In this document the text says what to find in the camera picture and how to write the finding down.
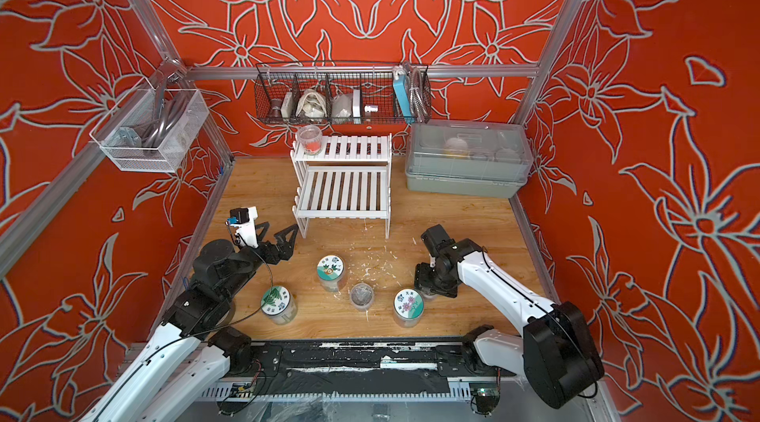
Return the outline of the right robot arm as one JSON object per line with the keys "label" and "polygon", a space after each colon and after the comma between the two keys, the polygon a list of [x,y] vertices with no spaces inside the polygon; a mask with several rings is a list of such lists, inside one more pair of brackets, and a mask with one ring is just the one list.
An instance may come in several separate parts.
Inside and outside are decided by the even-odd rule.
{"label": "right robot arm", "polygon": [[476,359],[522,376],[549,407],[562,408],[586,390],[598,390],[603,363],[582,311],[555,303],[517,281],[470,239],[454,241],[441,225],[422,234],[431,261],[416,267],[414,288],[423,295],[455,298],[462,285],[486,298],[519,331],[476,331]]}

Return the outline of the small clear cup red seeds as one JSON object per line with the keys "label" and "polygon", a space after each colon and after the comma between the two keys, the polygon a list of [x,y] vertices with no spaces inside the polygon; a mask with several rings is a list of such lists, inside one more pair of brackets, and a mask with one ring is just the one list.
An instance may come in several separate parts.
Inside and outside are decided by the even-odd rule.
{"label": "small clear cup red seeds", "polygon": [[297,143],[307,156],[316,156],[321,153],[322,139],[322,129],[312,124],[301,127],[296,134]]}

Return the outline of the white slatted wooden shelf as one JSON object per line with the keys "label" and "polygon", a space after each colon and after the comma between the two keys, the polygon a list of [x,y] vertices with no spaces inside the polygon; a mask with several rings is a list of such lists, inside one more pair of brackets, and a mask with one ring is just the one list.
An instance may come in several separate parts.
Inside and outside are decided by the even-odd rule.
{"label": "white slatted wooden shelf", "polygon": [[298,188],[292,212],[302,237],[314,219],[366,219],[385,223],[392,216],[392,136],[323,136],[318,154],[299,142],[290,152]]}

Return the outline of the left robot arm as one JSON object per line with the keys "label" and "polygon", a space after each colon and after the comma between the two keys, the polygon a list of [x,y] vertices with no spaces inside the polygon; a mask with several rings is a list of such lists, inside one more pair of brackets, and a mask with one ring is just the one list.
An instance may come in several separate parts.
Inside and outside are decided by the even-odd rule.
{"label": "left robot arm", "polygon": [[174,421],[218,380],[253,365],[251,338],[223,319],[260,268],[291,259],[299,228],[264,237],[268,225],[243,224],[230,240],[207,243],[188,288],[170,305],[142,352],[85,421]]}

